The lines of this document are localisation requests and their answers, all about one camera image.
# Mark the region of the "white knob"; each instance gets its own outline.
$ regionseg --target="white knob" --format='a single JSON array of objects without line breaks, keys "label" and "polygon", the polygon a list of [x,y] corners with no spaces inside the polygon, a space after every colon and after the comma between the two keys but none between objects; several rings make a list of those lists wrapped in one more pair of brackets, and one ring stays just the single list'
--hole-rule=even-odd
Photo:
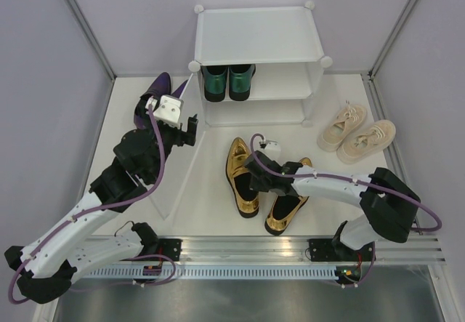
[{"label": "white knob", "polygon": [[323,58],[320,59],[320,64],[324,68],[329,68],[330,66],[333,65],[333,58],[328,57],[327,55],[325,55]]},{"label": "white knob", "polygon": [[203,8],[201,4],[196,4],[194,7],[194,12],[197,14],[202,13],[204,10],[205,9]]},{"label": "white knob", "polygon": [[189,68],[189,71],[196,73],[201,69],[201,64],[197,60],[193,60],[187,67]]},{"label": "white knob", "polygon": [[313,1],[307,1],[305,2],[305,8],[308,8],[310,11],[312,11],[315,8],[315,3]]}]

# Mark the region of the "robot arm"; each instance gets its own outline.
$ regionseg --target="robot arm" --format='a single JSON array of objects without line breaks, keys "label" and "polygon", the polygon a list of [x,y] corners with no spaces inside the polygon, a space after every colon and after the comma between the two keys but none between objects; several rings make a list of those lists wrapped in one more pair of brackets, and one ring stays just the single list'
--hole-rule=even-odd
[{"label": "robot arm", "polygon": [[[269,170],[278,174],[292,174],[294,177],[279,177],[265,171],[254,156],[249,156],[245,166],[252,174],[251,189],[279,196],[317,196],[333,199],[360,207],[364,215],[350,222],[343,222],[333,238],[336,251],[353,253],[364,245],[380,238],[403,243],[408,239],[417,208],[397,196],[383,194],[361,182],[380,185],[396,190],[419,201],[419,197],[390,170],[377,168],[373,174],[332,174],[333,179],[318,177],[328,175],[317,172],[310,166],[297,162],[279,165],[261,151],[255,151],[256,158]],[[358,181],[348,183],[347,179]]]},{"label": "robot arm", "polygon": [[[158,174],[164,161],[155,138],[154,122],[163,142],[165,159],[173,145],[195,144],[197,118],[190,117],[187,131],[183,132],[179,123],[182,101],[168,95],[156,97],[149,91],[141,96],[136,108],[134,122],[139,129],[122,137],[113,149],[116,155],[113,163],[91,183],[78,204],[33,243],[24,247],[12,246],[5,252],[13,270],[23,265],[17,285],[25,297],[41,304],[50,302],[99,267],[158,251],[158,237],[147,223],[135,224],[123,235],[104,243],[84,246],[84,240],[97,228],[124,212],[132,200],[144,197],[145,185],[159,182]],[[147,113],[149,105],[155,108],[152,119]],[[121,201],[129,202],[105,208]],[[37,252],[39,244],[43,246]]]}]

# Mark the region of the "gold shoe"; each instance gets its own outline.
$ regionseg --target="gold shoe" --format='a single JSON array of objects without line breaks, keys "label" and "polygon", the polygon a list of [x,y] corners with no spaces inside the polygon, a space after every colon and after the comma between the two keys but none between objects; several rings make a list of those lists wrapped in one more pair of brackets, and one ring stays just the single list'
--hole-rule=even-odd
[{"label": "gold shoe", "polygon": [[[301,164],[312,166],[309,158],[300,160]],[[278,196],[264,222],[264,228],[272,235],[278,236],[289,226],[297,211],[307,202],[307,197]]]},{"label": "gold shoe", "polygon": [[243,166],[250,155],[246,142],[235,138],[227,155],[226,178],[234,191],[239,214],[244,218],[255,217],[259,212],[259,193],[249,188],[251,174]]}]

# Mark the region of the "cream sneaker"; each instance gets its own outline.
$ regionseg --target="cream sneaker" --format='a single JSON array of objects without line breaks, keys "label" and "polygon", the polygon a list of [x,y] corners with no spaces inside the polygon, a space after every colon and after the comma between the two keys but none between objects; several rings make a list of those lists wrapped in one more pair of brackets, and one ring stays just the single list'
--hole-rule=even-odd
[{"label": "cream sneaker", "polygon": [[365,131],[345,140],[337,149],[337,157],[345,164],[353,164],[387,148],[394,136],[395,125],[391,121],[377,121]]},{"label": "cream sneaker", "polygon": [[351,105],[342,108],[333,123],[320,134],[318,146],[324,151],[336,151],[342,140],[354,129],[358,128],[366,118],[366,109],[362,105]]}]

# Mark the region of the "green shoe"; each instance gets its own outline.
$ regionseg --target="green shoe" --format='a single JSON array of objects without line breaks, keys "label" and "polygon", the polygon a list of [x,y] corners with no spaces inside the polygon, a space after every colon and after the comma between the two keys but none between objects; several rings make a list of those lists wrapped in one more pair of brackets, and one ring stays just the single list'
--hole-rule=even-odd
[{"label": "green shoe", "polygon": [[230,66],[230,98],[238,102],[248,99],[255,64]]},{"label": "green shoe", "polygon": [[205,99],[209,102],[221,102],[226,96],[227,66],[204,66],[202,75],[205,81]]}]

